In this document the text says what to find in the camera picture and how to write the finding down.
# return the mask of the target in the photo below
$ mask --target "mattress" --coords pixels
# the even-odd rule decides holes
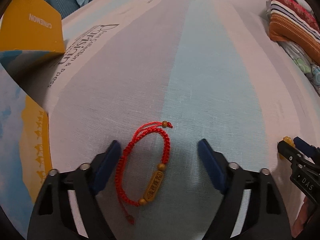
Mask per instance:
[[[155,201],[127,207],[134,226],[114,175],[97,196],[118,240],[202,239],[222,200],[197,156],[202,138],[244,169],[270,169],[294,222],[303,196],[276,146],[284,136],[320,145],[320,98],[265,20],[222,0],[94,0],[64,20],[63,34],[66,54],[21,84],[49,113],[54,168],[90,162],[114,139],[124,148],[146,122],[173,125]],[[144,192],[162,149],[157,135],[135,147],[123,182],[130,198]]]

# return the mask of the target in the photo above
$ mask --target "light blue stripe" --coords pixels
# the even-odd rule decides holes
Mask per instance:
[[[268,165],[258,98],[213,8],[209,0],[190,3],[162,110],[162,120],[174,126],[170,162],[156,203],[140,211],[135,239],[202,239],[221,195],[197,156],[200,139],[243,168]]]
[[[82,19],[78,20],[75,25],[69,28],[63,29],[64,40],[69,40],[74,38],[78,33],[84,33],[86,30],[90,29],[93,24],[102,17],[105,17],[108,13],[119,8],[120,6],[130,2],[131,0],[112,0],[106,5],[100,7],[98,10],[94,10],[89,15],[86,15]]]

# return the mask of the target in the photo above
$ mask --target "yellow silhouette pattern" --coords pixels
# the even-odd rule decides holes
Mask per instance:
[[[39,122],[36,122],[38,130],[35,131],[35,134],[37,135],[37,140],[39,140],[39,138],[40,138],[41,141],[42,141],[42,125],[43,125],[44,115],[45,115],[45,113],[43,111],[39,111],[39,116],[38,116]],[[46,172],[45,172],[45,168],[44,168],[43,145],[37,144],[35,146],[35,149],[36,149],[36,155],[37,155],[37,158],[35,160],[39,163],[39,171],[37,171],[36,173],[40,177],[41,183],[43,183],[45,180],[45,177],[46,177]]]

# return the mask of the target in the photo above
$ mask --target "yellow bead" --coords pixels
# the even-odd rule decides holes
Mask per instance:
[[[159,163],[157,167],[158,167],[159,171],[164,171],[165,170],[165,164],[164,163]]]
[[[290,146],[295,147],[293,140],[289,136],[284,137],[283,140]]]
[[[163,127],[163,128],[166,128],[167,126],[168,126],[168,122],[167,122],[167,121],[163,121],[163,122],[162,122],[162,127]]]
[[[141,198],[138,200],[138,203],[140,206],[145,206],[147,205],[148,202],[144,198]]]

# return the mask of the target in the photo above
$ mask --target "wooden bead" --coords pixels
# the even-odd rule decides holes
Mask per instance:
[[[163,179],[162,171],[155,171],[150,179],[149,185],[143,194],[143,198],[151,202],[155,199]]]
[[[165,164],[164,163],[159,163],[157,166],[159,171],[164,171],[165,170]]]
[[[147,205],[148,202],[144,198],[141,198],[141,199],[139,199],[138,203],[140,206],[145,206],[145,205]]]
[[[163,122],[162,122],[162,127],[163,127],[163,128],[166,128],[167,126],[168,126],[168,122],[167,122],[167,121],[163,121]]]

